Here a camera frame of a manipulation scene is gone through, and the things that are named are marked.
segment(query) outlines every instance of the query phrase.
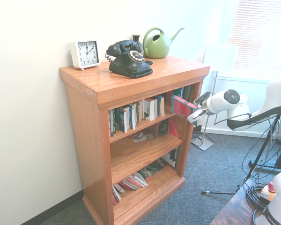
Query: window blinds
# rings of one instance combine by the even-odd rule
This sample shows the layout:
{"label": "window blinds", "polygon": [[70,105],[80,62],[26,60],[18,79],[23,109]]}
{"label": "window blinds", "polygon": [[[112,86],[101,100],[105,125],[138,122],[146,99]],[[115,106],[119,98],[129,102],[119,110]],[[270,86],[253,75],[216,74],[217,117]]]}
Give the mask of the window blinds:
{"label": "window blinds", "polygon": [[234,69],[281,71],[281,0],[239,0],[228,43],[239,46]]}

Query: white robot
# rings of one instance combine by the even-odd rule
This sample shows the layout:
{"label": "white robot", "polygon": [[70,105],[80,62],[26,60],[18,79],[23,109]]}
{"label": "white robot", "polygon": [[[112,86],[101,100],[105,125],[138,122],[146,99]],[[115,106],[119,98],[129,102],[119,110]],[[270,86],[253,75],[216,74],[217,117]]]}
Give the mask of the white robot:
{"label": "white robot", "polygon": [[[281,73],[269,83],[265,102],[261,109],[254,113],[249,111],[248,97],[235,90],[223,90],[211,97],[209,95],[210,92],[207,92],[194,101],[194,104],[201,105],[201,108],[188,116],[187,119],[191,123],[205,114],[214,115],[226,110],[228,127],[234,131],[246,130],[257,123],[281,115]],[[275,176],[273,184],[276,196],[265,209],[264,215],[256,219],[257,225],[281,225],[281,173]]]}

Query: white alarm clock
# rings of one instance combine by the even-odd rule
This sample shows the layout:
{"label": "white alarm clock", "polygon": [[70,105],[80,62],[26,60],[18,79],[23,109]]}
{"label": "white alarm clock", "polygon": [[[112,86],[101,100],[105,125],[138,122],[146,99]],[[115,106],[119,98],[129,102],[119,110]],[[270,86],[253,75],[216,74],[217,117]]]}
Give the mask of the white alarm clock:
{"label": "white alarm clock", "polygon": [[84,70],[84,68],[99,66],[101,63],[96,40],[71,42],[70,49],[75,68]]}

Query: green watering can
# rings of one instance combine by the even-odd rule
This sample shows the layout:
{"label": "green watering can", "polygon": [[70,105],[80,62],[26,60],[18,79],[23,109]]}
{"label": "green watering can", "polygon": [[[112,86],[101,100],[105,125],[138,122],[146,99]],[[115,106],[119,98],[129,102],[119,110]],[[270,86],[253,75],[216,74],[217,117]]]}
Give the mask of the green watering can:
{"label": "green watering can", "polygon": [[[160,34],[151,37],[147,45],[145,45],[148,34],[153,30],[159,30]],[[184,28],[178,30],[178,32],[172,38],[167,38],[164,32],[158,27],[151,28],[146,33],[142,42],[145,54],[152,59],[165,58],[169,54],[170,45],[181,30],[184,30]]]}

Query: carpet floor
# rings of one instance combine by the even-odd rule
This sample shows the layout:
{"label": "carpet floor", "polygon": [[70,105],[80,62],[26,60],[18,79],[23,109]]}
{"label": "carpet floor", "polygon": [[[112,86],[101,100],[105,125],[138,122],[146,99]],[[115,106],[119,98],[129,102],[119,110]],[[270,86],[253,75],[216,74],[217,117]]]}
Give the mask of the carpet floor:
{"label": "carpet floor", "polygon": [[[143,218],[138,225],[208,225],[232,198],[232,195],[202,195],[201,190],[234,192],[243,184],[246,174],[242,162],[258,138],[208,134],[214,145],[206,151],[191,145],[185,168],[185,185]],[[264,139],[250,151],[244,161],[249,172],[249,160],[254,161]],[[273,156],[281,145],[276,144]],[[281,170],[260,170],[259,181],[268,183]],[[77,202],[42,225],[95,225],[82,201]]]}

